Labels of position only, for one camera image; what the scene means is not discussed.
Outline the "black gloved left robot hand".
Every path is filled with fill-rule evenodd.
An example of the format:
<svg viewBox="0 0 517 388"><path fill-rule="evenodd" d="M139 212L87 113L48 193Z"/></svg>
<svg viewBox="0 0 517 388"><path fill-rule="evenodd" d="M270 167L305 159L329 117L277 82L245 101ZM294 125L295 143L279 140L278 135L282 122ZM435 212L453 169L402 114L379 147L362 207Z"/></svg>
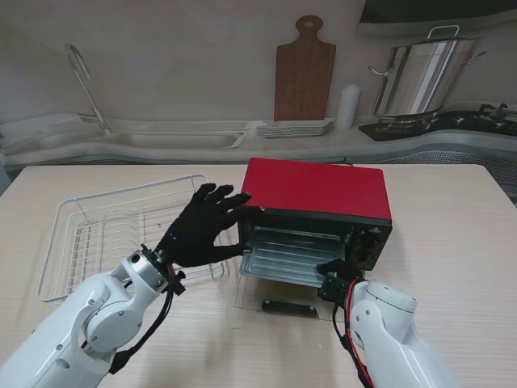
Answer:
<svg viewBox="0 0 517 388"><path fill-rule="evenodd" d="M246 204L251 194L234 195L232 191L231 185L201 185L154 251L168 264L184 268L219 263L243 255L247 249L245 243L217 246L215 239L238 222L256 217L263 211Z"/></svg>

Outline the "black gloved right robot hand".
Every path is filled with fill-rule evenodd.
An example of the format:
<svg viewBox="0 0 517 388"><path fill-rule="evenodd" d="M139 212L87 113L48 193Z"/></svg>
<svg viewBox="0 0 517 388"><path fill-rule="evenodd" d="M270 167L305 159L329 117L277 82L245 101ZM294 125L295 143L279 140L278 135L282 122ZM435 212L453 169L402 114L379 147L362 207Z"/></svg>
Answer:
<svg viewBox="0 0 517 388"><path fill-rule="evenodd" d="M316 271L323 276L335 274L335 276L347 283L353 280L364 280L363 273L351 261L343 261L342 259L335 259L325 264L318 264Z"/></svg>

